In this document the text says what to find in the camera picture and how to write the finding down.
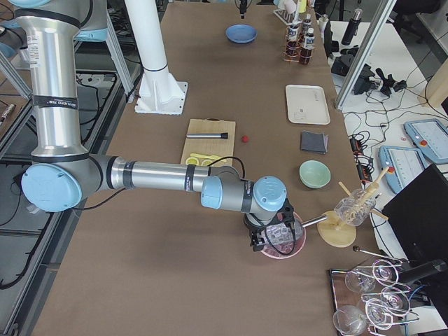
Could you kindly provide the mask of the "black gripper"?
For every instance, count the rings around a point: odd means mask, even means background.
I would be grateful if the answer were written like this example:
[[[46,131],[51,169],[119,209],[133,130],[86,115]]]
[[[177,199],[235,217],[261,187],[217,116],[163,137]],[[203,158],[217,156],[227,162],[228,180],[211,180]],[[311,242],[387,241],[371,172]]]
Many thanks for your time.
[[[288,198],[268,223],[263,223],[255,214],[244,215],[244,224],[249,230],[253,249],[270,246],[279,249],[282,244],[293,243],[293,206]]]
[[[242,19],[242,14],[245,14],[251,5],[252,0],[235,0],[234,4],[239,10],[240,18]]]

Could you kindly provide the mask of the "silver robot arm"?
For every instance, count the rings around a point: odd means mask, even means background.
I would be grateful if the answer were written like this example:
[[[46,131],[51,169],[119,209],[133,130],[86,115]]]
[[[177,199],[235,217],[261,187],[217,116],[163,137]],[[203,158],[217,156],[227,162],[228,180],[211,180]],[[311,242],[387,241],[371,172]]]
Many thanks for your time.
[[[59,212],[95,192],[156,188],[199,192],[204,207],[243,213],[254,251],[277,247],[280,234],[296,242],[293,207],[273,176],[250,181],[232,167],[127,161],[94,155],[81,142],[74,41],[104,41],[105,1],[16,1],[15,18],[27,37],[37,147],[22,177],[26,198]]]

